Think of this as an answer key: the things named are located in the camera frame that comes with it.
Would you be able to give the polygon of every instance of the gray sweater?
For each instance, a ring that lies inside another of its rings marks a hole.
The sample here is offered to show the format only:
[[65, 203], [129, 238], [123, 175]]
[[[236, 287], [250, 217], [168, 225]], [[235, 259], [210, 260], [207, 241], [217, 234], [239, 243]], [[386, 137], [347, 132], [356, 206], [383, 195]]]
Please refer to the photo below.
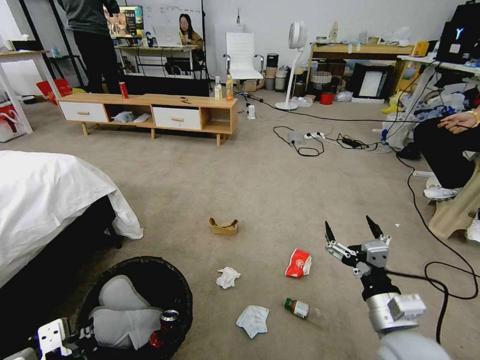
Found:
[[75, 31], [109, 36], [104, 8], [111, 14], [120, 12], [115, 0], [57, 0], [66, 12], [68, 25]]

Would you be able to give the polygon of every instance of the bed frame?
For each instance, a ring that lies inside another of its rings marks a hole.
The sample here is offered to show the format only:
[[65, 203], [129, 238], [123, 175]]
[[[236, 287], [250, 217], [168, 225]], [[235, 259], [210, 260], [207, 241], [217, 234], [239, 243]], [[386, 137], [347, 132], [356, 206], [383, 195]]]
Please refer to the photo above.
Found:
[[115, 216], [108, 196], [98, 199], [0, 288], [0, 359], [24, 349], [41, 325], [54, 320], [52, 309], [75, 289], [72, 279], [92, 252], [99, 246], [122, 247], [112, 227]]

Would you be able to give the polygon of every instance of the standing fan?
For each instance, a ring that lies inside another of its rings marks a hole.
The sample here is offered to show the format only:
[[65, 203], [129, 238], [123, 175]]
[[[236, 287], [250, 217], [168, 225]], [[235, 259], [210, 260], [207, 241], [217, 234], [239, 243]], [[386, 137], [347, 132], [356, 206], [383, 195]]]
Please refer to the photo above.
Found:
[[295, 110], [299, 106], [297, 104], [291, 103], [290, 100], [290, 90], [292, 89], [292, 81], [294, 79], [295, 65], [297, 64], [298, 59], [304, 52], [304, 46], [307, 42], [307, 25], [303, 22], [294, 22], [290, 25], [290, 35], [288, 36], [288, 47], [290, 49], [297, 49], [297, 54], [293, 60], [293, 65], [291, 66], [290, 71], [290, 80], [288, 81], [288, 90], [286, 91], [285, 102], [277, 102], [275, 107], [282, 110]]

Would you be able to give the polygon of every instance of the white bedsheet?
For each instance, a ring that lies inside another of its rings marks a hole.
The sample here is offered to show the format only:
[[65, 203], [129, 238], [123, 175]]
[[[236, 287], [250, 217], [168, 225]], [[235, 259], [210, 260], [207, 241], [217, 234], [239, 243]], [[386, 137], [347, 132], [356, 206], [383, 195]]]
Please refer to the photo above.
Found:
[[66, 154], [0, 151], [0, 287], [105, 195], [117, 233], [142, 238], [132, 208], [95, 166]]

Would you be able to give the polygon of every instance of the cabinet drawer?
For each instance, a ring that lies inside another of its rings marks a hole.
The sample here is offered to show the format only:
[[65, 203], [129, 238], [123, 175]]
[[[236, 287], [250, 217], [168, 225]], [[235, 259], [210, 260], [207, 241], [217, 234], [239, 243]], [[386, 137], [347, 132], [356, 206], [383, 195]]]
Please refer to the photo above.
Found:
[[61, 111], [67, 120], [82, 122], [108, 123], [104, 106], [99, 103], [90, 102], [67, 102], [60, 101]]
[[202, 129], [200, 111], [197, 108], [154, 106], [153, 118], [159, 128]]

